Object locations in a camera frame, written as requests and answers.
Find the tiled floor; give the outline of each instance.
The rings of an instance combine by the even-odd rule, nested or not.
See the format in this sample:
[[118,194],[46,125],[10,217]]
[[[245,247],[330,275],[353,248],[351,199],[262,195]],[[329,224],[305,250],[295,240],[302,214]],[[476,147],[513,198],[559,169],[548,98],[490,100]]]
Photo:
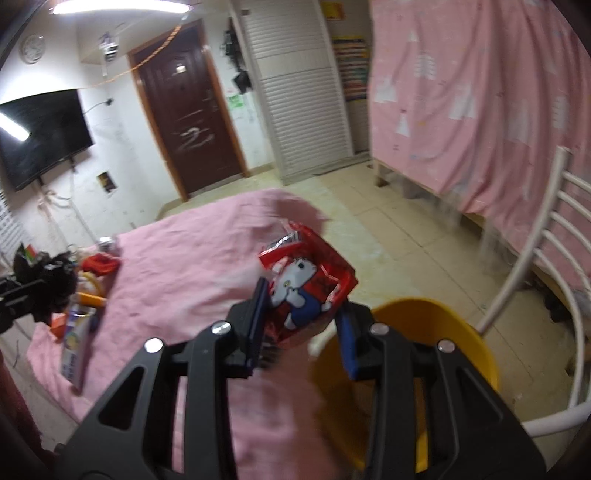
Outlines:
[[[469,221],[453,230],[438,220],[434,202],[407,200],[395,186],[377,188],[372,170],[358,164],[285,187],[331,221],[325,238],[356,269],[352,300],[371,307],[403,296],[449,305],[475,324],[500,288],[508,267],[485,273],[478,260],[479,232]],[[281,187],[273,172],[203,193],[168,215],[250,190]],[[332,335],[328,329],[326,336]],[[486,335],[501,372],[501,393],[522,420],[561,410],[571,379],[564,366],[574,340],[554,324],[535,290],[518,292]],[[322,347],[322,340],[316,342]],[[571,439],[565,432],[536,440],[548,464]]]

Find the red snack bag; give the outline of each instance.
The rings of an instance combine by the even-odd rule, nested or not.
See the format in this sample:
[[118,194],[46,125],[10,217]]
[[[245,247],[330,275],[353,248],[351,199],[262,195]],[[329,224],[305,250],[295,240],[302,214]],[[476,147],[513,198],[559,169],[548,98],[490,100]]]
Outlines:
[[312,229],[290,221],[286,230],[259,255],[277,274],[265,333],[282,348],[324,330],[357,285],[353,267]]

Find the yellow sign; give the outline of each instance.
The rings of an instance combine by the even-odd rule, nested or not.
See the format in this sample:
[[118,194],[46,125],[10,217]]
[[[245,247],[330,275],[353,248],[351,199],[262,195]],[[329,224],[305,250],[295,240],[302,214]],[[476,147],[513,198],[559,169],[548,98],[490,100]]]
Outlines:
[[321,2],[322,13],[327,20],[344,20],[345,10],[340,2]]

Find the brown door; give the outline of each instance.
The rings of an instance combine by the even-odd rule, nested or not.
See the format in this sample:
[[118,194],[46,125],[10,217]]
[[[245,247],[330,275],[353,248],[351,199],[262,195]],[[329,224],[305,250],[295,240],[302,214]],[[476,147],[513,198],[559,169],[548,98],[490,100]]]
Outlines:
[[[241,173],[198,28],[200,24],[181,30],[168,47],[139,68],[168,160],[187,194]],[[159,40],[133,54],[135,64],[162,43]]]

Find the door frame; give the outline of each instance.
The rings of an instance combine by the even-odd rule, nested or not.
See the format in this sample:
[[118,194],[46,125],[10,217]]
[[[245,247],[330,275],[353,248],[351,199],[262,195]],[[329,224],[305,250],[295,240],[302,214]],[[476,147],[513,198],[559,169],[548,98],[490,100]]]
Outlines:
[[[217,71],[215,68],[215,64],[213,62],[213,57],[211,54],[211,48],[209,46],[209,42],[207,41],[207,37],[205,35],[205,28],[203,27],[203,21],[201,18],[195,20],[193,22],[184,25],[181,31],[185,30],[195,30],[197,35],[199,36],[199,40],[201,42],[202,53],[205,57],[205,63],[207,66],[207,73],[212,81],[213,87],[213,94],[215,95],[217,104],[219,105],[220,113],[222,114],[222,118],[225,124],[226,129],[228,130],[228,134],[230,135],[230,139],[232,141],[232,148],[234,153],[236,154],[236,158],[238,159],[238,165],[240,166],[240,171],[244,177],[250,177],[250,171],[246,167],[246,161],[244,160],[244,154],[242,152],[242,148],[240,146],[240,142],[238,141],[238,136],[236,135],[236,131],[234,130],[234,124],[232,123],[232,118],[230,117],[230,112],[228,110],[228,104],[226,103],[226,99],[222,92],[222,87],[220,85],[219,78],[217,76]],[[132,75],[134,76],[134,84],[135,90],[138,93],[139,99],[142,104],[142,108],[144,109],[144,113],[146,118],[148,119],[148,124],[150,125],[150,130],[152,131],[152,135],[156,140],[156,144],[158,145],[158,149],[160,150],[160,154],[164,159],[166,164],[166,168],[170,172],[171,177],[173,178],[174,185],[177,188],[178,194],[181,197],[181,200],[184,202],[188,202],[190,197],[189,194],[192,192],[187,192],[185,187],[183,186],[183,182],[181,181],[180,175],[178,173],[177,167],[174,165],[174,161],[166,145],[164,143],[163,137],[160,133],[160,129],[158,128],[158,124],[156,123],[156,118],[150,107],[150,102],[148,101],[148,96],[146,94],[144,88],[144,82],[139,75],[139,69],[137,68],[138,63],[134,59],[134,55],[143,49],[153,45],[154,43],[158,42],[159,40],[166,40],[172,31],[166,32],[162,35],[154,37],[147,42],[141,44],[139,47],[136,47],[130,50],[127,54],[127,59],[129,61],[129,65],[132,68]]]

